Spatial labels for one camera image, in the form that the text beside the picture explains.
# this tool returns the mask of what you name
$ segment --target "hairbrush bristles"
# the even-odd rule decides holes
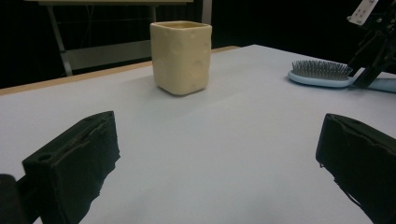
[[[324,61],[296,61],[292,67],[292,73],[297,76],[330,80],[348,80],[352,72],[352,68],[347,65]]]

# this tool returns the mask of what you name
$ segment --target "ceramic cup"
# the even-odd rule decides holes
[[[205,88],[209,81],[212,26],[192,21],[150,25],[156,84],[174,95]]]

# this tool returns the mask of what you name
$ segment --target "table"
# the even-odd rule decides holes
[[[0,96],[0,171],[89,115],[113,110],[120,159],[81,223],[369,224],[315,159],[334,113],[396,133],[395,95],[290,82],[296,60],[263,46],[212,54],[210,81],[176,97],[152,67]],[[383,73],[381,77],[393,77]]]
[[[53,13],[54,6],[128,6],[143,5],[150,7],[152,21],[156,21],[156,7],[160,5],[180,5],[191,3],[193,0],[25,0],[38,2],[47,7],[49,19],[55,34],[59,52],[67,76],[73,75],[73,70],[94,67],[109,63],[126,62],[151,56],[149,40],[121,43],[108,46],[84,49],[65,49],[58,22]]]

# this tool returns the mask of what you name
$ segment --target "dark background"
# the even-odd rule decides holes
[[[348,63],[367,32],[347,21],[360,2],[212,0],[212,47],[257,44]],[[195,0],[186,6],[157,7],[157,21],[201,21],[202,3]],[[388,3],[380,0],[384,6]],[[0,1],[0,8],[0,88],[63,77],[47,9],[22,0]],[[148,7],[55,7],[54,12],[66,49],[149,39]],[[138,62],[108,64],[74,74]]]

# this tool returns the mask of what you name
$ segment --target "yellow square cup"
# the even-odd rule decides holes
[[[204,89],[209,82],[212,26],[193,21],[150,25],[155,83],[174,95]]]

